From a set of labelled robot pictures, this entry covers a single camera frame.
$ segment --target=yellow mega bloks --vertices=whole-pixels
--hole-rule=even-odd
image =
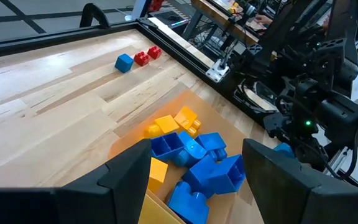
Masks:
[[[165,134],[172,133],[179,129],[179,125],[175,122],[171,115],[163,116],[154,120],[154,124],[146,128],[145,138],[156,138]]]
[[[152,157],[152,162],[150,165],[149,184],[147,185],[147,188],[151,190],[151,192],[156,193],[156,191],[164,183],[167,170],[168,164]]]
[[[201,126],[201,121],[197,120],[197,114],[190,108],[184,106],[179,113],[174,117],[174,120],[179,126],[184,129],[191,137],[197,135],[197,130]]]

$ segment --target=blue block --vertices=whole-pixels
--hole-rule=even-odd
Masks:
[[[183,181],[177,183],[168,207],[186,223],[205,224],[208,219],[209,207],[206,204],[206,197],[199,192],[191,194],[190,185]]]
[[[204,158],[206,150],[187,134],[186,131],[182,131],[178,137],[185,145],[185,148],[174,158],[173,162],[175,165],[191,167]]]
[[[132,68],[133,64],[134,59],[132,59],[128,54],[122,54],[117,58],[115,67],[122,73],[126,73]]]
[[[214,194],[214,191],[209,183],[209,175],[217,166],[217,163],[207,155],[190,168],[181,178],[190,184],[193,191],[201,192],[206,198],[210,198]]]
[[[177,133],[166,134],[152,139],[152,157],[168,162],[176,157],[185,145]]]
[[[237,192],[246,179],[244,161],[241,155],[222,160],[209,175],[209,184],[216,194]]]
[[[281,143],[278,146],[274,147],[273,150],[276,152],[281,152],[289,158],[295,158],[291,146],[289,146],[287,143]]]
[[[226,144],[219,133],[200,134],[196,138],[200,144],[215,161],[222,161],[227,157]]]

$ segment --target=pile of blocks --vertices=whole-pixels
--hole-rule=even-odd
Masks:
[[[147,54],[144,52],[139,52],[135,54],[135,57],[132,59],[128,54],[122,54],[117,58],[115,67],[120,70],[122,73],[128,72],[134,62],[136,62],[140,66],[147,65],[150,62],[150,57],[153,59],[157,59],[161,56],[162,51],[157,46],[151,47]]]
[[[186,223],[206,223],[207,200],[214,194],[237,192],[246,178],[242,156],[227,157],[219,133],[198,134],[201,122],[188,107],[173,116],[154,120],[144,137],[152,140],[149,189],[158,190],[168,169],[167,162],[187,167],[168,206]]]

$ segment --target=floor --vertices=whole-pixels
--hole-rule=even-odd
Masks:
[[[75,29],[89,2],[98,5],[109,22],[121,22],[131,14],[136,0],[0,0],[0,40]],[[189,3],[190,0],[167,0],[163,7],[172,7],[190,18],[194,9]]]

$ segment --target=red block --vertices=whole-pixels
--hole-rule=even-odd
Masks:
[[[137,54],[135,54],[135,62],[140,65],[140,66],[144,66],[145,64],[147,64],[150,61],[150,57],[145,54],[144,52],[139,52]]]
[[[148,55],[150,55],[150,57],[157,59],[161,56],[162,50],[160,48],[158,48],[157,46],[154,46],[152,48],[149,49],[149,51],[147,52]]]

